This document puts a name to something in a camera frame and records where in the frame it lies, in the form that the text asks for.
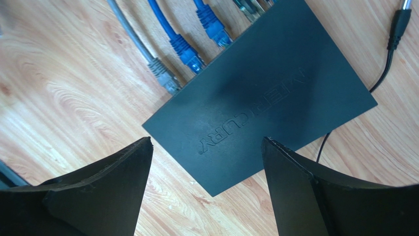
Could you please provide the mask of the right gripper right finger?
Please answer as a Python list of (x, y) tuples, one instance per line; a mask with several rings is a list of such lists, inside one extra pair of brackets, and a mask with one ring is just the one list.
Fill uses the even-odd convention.
[(416, 236), (419, 187), (351, 177), (265, 137), (269, 194), (281, 236)]

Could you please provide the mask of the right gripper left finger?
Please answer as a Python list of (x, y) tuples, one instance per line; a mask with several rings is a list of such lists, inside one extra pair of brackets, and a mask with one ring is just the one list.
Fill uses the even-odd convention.
[(150, 137), (37, 186), (0, 192), (3, 236), (132, 236), (153, 155)]

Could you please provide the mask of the black network switch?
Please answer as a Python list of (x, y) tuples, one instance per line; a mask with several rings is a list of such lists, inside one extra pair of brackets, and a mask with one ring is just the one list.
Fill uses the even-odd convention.
[(307, 3), (280, 0), (143, 125), (212, 196), (377, 105)]

